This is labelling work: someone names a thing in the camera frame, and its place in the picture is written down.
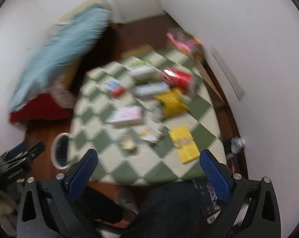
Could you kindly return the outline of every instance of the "yellow package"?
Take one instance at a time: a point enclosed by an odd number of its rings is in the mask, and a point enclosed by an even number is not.
[[[154,96],[164,106],[164,119],[189,110],[189,107],[182,102],[182,93],[178,88]]]
[[[200,156],[200,152],[187,126],[168,131],[171,140],[178,151],[180,161],[184,164]]]

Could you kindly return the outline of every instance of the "red fabric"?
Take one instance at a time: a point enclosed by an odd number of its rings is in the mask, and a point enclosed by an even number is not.
[[[70,110],[60,108],[49,93],[39,94],[21,110],[10,114],[10,122],[29,120],[57,120],[70,116]]]

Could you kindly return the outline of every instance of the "checkered tablecloth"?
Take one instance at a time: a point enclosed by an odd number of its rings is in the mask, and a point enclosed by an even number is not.
[[[199,88],[191,99],[186,100],[190,108],[188,113],[164,120],[160,124],[152,122],[151,111],[159,102],[142,101],[131,94],[134,81],[128,75],[127,69],[140,59],[150,62],[158,69],[174,66],[197,77]],[[105,89],[105,83],[111,77],[119,80],[127,90],[118,99],[108,95]],[[128,105],[145,108],[144,125],[115,129],[111,124],[105,123],[113,110]],[[141,141],[137,135],[149,124],[153,124],[164,134],[164,138],[152,147]],[[104,68],[88,72],[85,77],[71,123],[73,139],[68,148],[68,161],[74,163],[80,160],[88,149],[95,149],[99,163],[90,181],[103,183],[149,185],[202,178],[205,175],[199,160],[182,164],[169,137],[168,130],[180,125],[189,127],[199,150],[209,149],[219,162],[226,163],[217,117],[204,81],[191,58],[176,50],[166,50],[151,52],[140,58],[132,56],[121,63],[112,62]],[[135,154],[120,148],[119,142],[123,133],[135,137],[138,145]]]

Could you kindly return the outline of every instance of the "white wall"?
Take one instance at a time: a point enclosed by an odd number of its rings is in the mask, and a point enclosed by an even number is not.
[[[31,56],[45,43],[48,28],[84,0],[6,0],[0,8],[0,154],[22,142],[24,132],[7,121],[7,102]],[[113,0],[113,20],[121,21]]]
[[[205,45],[246,138],[250,179],[272,179],[287,237],[299,222],[299,11],[291,0],[161,0]],[[239,102],[214,45],[245,89]]]

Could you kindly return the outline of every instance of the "small yellow container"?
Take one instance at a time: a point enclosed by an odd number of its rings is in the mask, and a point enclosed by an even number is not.
[[[180,161],[184,164],[200,156],[200,152],[187,126],[168,131],[171,140],[178,151]]]

